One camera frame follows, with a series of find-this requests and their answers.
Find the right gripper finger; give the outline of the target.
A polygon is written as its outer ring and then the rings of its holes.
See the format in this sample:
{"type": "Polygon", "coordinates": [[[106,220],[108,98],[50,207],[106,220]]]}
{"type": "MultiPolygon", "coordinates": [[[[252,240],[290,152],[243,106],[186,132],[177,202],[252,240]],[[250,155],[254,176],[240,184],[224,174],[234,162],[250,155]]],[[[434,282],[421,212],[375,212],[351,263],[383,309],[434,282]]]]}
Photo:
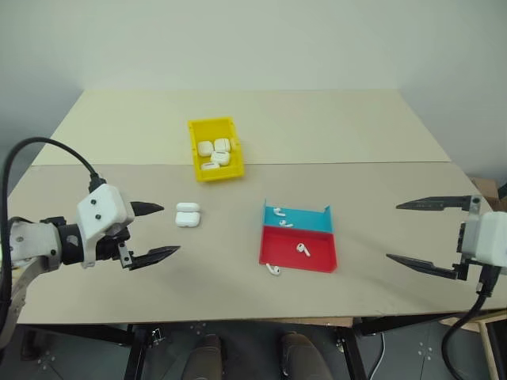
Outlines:
{"type": "Polygon", "coordinates": [[[430,196],[400,203],[395,208],[412,211],[443,211],[446,208],[459,208],[469,211],[472,207],[480,206],[481,196],[430,196]]]}
{"type": "Polygon", "coordinates": [[[416,272],[428,274],[431,276],[439,276],[442,278],[455,278],[456,271],[453,269],[439,268],[431,261],[419,260],[407,256],[399,256],[394,254],[387,254],[387,257],[395,262],[405,265],[416,272]]]}

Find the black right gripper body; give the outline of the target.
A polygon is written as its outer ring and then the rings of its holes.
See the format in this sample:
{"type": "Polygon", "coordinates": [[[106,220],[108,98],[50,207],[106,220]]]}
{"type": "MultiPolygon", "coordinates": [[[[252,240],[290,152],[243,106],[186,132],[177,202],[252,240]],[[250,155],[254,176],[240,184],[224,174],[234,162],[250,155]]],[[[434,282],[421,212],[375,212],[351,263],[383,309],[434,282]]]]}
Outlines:
{"type": "Polygon", "coordinates": [[[479,221],[462,222],[459,228],[456,252],[460,254],[458,264],[453,264],[458,280],[467,280],[470,265],[479,266],[476,258],[479,221]]]}

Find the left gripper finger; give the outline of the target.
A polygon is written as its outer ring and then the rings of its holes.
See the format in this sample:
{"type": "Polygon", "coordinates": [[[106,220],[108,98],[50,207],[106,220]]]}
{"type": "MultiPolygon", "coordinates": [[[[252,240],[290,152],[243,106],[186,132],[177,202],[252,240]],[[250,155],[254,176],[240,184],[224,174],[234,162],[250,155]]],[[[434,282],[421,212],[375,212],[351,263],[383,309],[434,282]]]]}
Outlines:
{"type": "Polygon", "coordinates": [[[120,243],[118,245],[119,260],[122,268],[126,268],[129,271],[134,271],[165,260],[167,257],[178,251],[179,248],[179,245],[163,246],[156,249],[150,249],[144,255],[135,256],[132,251],[128,250],[127,246],[124,243],[120,243]]]}
{"type": "Polygon", "coordinates": [[[165,210],[163,206],[156,203],[132,201],[130,204],[132,206],[135,217],[150,215],[165,210]]]}

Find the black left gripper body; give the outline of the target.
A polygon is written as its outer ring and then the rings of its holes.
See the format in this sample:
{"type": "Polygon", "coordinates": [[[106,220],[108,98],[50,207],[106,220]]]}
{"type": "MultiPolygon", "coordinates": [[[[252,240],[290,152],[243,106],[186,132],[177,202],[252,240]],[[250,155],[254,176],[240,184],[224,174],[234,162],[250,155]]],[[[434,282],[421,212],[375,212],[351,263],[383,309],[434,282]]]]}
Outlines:
{"type": "Polygon", "coordinates": [[[131,254],[126,246],[130,238],[127,227],[119,230],[114,235],[105,235],[96,244],[96,260],[120,260],[130,262],[131,254]]]}

